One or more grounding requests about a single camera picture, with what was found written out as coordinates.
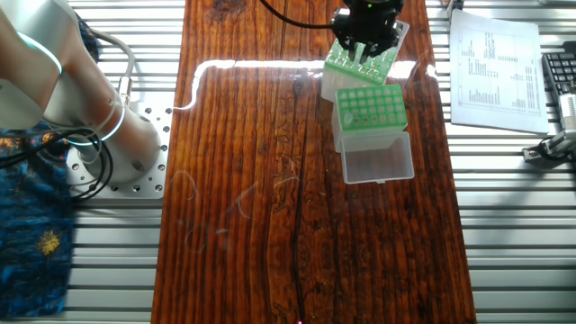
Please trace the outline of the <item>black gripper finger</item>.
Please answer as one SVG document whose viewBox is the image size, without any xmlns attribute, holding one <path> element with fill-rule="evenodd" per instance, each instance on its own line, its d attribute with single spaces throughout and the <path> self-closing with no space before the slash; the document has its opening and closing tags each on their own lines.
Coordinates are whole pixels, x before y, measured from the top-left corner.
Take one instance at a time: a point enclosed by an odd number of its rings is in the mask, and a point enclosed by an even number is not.
<svg viewBox="0 0 576 324">
<path fill-rule="evenodd" d="M 369 58 L 375 58 L 383 54 L 391 46 L 392 39 L 390 37 L 379 39 L 376 42 L 366 43 L 363 51 L 363 62 L 366 62 Z"/>
<path fill-rule="evenodd" d="M 349 36 L 338 36 L 337 40 L 342 50 L 347 54 L 348 59 L 354 61 L 356 58 L 355 40 Z"/>
</svg>

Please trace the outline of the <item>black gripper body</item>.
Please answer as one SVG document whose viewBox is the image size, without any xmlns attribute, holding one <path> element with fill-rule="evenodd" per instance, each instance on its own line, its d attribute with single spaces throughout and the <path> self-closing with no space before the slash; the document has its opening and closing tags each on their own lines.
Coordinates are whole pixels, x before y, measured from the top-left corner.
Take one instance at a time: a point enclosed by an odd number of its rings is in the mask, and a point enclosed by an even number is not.
<svg viewBox="0 0 576 324">
<path fill-rule="evenodd" d="M 343 8 L 334 12 L 332 29 L 345 41 L 362 43 L 394 43 L 399 38 L 396 19 L 404 0 L 345 0 Z"/>
</svg>

